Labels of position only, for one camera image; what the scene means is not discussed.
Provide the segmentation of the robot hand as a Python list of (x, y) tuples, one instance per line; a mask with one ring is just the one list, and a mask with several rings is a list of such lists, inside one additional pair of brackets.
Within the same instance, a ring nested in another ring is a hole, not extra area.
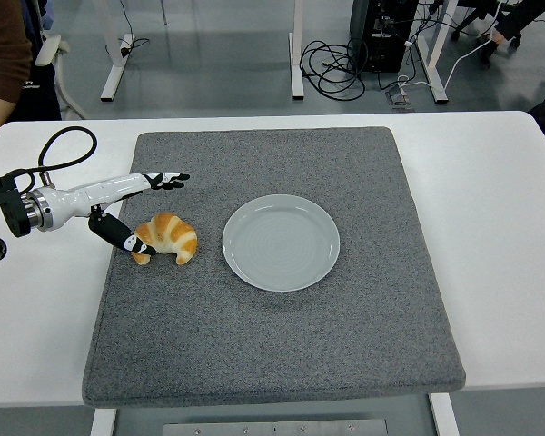
[(32, 191), (29, 198), (39, 212), (40, 222), (36, 227), (40, 231), (54, 231), (74, 217), (83, 217), (88, 220), (90, 230), (112, 246), (153, 256), (157, 251), (105, 208), (146, 190), (182, 188), (189, 178), (186, 173), (130, 173), (70, 191), (42, 187)]

